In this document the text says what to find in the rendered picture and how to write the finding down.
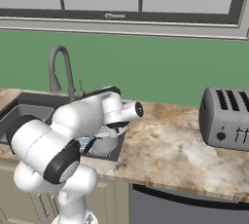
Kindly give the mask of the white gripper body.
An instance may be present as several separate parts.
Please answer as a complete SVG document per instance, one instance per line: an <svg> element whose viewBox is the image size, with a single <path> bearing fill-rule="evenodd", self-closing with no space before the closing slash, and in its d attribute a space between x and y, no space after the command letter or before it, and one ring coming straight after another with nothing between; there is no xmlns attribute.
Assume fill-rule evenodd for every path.
<svg viewBox="0 0 249 224"><path fill-rule="evenodd" d="M109 153L117 148L118 144L125 138L125 133L111 137L108 132L101 132L95 137L96 140L92 145L92 150L97 153Z"/></svg>

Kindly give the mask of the dark grey sink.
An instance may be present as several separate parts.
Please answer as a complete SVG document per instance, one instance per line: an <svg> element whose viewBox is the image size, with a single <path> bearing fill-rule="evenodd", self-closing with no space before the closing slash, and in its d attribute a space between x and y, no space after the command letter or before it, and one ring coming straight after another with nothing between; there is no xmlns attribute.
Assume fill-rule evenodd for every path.
<svg viewBox="0 0 249 224"><path fill-rule="evenodd" d="M50 125L52 123L54 111L68 102L68 96L21 93L12 101L5 103L0 107L0 144L8 145L6 131L13 120L24 115L33 115ZM84 157L116 162L119 158L124 139L124 135L119 137L117 147L113 151L100 152L90 149L86 154L84 154L84 148L88 144L89 140L85 137L81 137L79 139L82 151L81 155Z"/></svg>

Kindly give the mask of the beige cupboard door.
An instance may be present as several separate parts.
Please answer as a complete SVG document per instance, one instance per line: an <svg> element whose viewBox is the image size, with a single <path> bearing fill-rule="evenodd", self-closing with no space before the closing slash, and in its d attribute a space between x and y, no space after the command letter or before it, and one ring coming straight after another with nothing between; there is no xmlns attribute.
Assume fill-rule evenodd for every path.
<svg viewBox="0 0 249 224"><path fill-rule="evenodd" d="M49 214L31 194L20 191L14 169L0 166L0 207L7 224L46 224Z"/></svg>
<svg viewBox="0 0 249 224"><path fill-rule="evenodd" d="M113 183L99 179L95 189L86 195L87 207L98 220L98 224L118 224L115 215Z"/></svg>

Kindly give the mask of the grey curved tap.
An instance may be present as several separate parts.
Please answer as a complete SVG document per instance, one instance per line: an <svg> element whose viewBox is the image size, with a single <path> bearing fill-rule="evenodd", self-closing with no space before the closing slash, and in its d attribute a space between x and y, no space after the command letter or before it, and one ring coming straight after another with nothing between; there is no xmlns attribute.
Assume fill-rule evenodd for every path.
<svg viewBox="0 0 249 224"><path fill-rule="evenodd" d="M61 52L64 58L64 65L66 69L67 82L68 82L69 100L71 102L80 100L83 97L83 93L76 92L76 88L74 86L70 56L66 48L61 45L55 46L49 55L48 69L49 69L50 91L53 93L58 93L61 91L61 85L55 73L55 58L58 52Z"/></svg>

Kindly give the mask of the grey dishwasher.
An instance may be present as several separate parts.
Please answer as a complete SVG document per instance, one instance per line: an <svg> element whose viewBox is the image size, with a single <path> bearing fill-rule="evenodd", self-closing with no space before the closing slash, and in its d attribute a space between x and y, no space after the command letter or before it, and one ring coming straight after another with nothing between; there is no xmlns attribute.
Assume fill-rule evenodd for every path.
<svg viewBox="0 0 249 224"><path fill-rule="evenodd" d="M132 189L130 185L130 224L249 224L249 210L230 210L183 205L149 196ZM214 197L165 190L166 193L216 202L239 203Z"/></svg>

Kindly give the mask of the grey metal toaster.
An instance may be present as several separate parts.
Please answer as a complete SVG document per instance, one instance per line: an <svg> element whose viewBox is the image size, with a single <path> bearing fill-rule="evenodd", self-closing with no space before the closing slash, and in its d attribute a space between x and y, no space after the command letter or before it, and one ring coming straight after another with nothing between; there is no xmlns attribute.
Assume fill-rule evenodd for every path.
<svg viewBox="0 0 249 224"><path fill-rule="evenodd" d="M206 88L198 123L207 145L249 152L249 91Z"/></svg>

